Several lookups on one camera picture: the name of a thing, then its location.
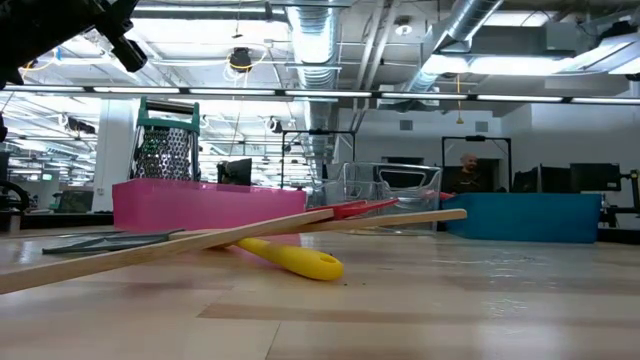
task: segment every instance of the blue bin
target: blue bin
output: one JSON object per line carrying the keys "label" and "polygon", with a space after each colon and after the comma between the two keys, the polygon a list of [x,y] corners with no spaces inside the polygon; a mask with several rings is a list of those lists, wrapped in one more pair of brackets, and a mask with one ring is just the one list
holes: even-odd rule
{"label": "blue bin", "polygon": [[447,230],[480,240],[594,243],[598,237],[598,194],[462,194],[444,209],[465,209],[465,220],[447,221]]}

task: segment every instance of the man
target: man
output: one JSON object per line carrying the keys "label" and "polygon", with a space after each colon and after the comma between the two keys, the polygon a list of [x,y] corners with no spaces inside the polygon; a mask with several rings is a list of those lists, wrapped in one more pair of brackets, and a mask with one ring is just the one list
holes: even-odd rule
{"label": "man", "polygon": [[447,192],[464,194],[469,192],[488,192],[486,178],[477,171],[478,158],[473,154],[464,154],[460,158],[462,169],[452,179]]}

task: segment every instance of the table surface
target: table surface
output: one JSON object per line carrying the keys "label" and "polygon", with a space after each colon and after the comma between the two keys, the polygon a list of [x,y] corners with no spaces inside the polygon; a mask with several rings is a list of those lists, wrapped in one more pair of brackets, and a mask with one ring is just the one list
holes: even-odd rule
{"label": "table surface", "polygon": [[[59,261],[40,249],[70,241],[0,238],[0,272]],[[209,250],[0,296],[0,359],[640,358],[640,247],[301,243],[340,259],[344,278]]]}

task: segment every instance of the ventilation duct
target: ventilation duct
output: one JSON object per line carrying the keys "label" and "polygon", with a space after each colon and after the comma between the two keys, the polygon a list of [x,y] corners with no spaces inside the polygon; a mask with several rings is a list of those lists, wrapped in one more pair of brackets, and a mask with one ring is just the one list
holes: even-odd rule
{"label": "ventilation duct", "polygon": [[[296,62],[309,65],[298,68],[300,86],[310,90],[335,89],[335,69],[323,68],[322,65],[331,64],[336,57],[338,10],[305,6],[289,8],[287,14],[292,28],[291,36]],[[305,103],[307,128],[335,130],[336,109],[335,103],[307,101]],[[323,159],[327,163],[332,160],[335,137],[310,136],[309,141],[316,174],[321,174]]]}
{"label": "ventilation duct", "polygon": [[[491,15],[498,9],[504,0],[458,0],[453,5],[451,16],[444,20],[443,24],[430,27],[427,32],[425,45],[429,46],[428,55],[438,48],[447,46],[456,49],[456,44],[461,44],[461,51],[468,51],[473,35],[484,25]],[[440,73],[431,72],[428,59],[416,75],[409,81],[402,91],[424,93],[435,84]]]}

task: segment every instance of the yellow handle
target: yellow handle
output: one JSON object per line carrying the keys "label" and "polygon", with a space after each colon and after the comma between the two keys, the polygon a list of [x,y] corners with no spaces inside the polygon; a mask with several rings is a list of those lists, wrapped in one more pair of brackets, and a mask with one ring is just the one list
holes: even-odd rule
{"label": "yellow handle", "polygon": [[311,279],[335,280],[344,272],[344,267],[338,259],[313,249],[273,244],[256,238],[242,239],[236,245],[291,272]]}

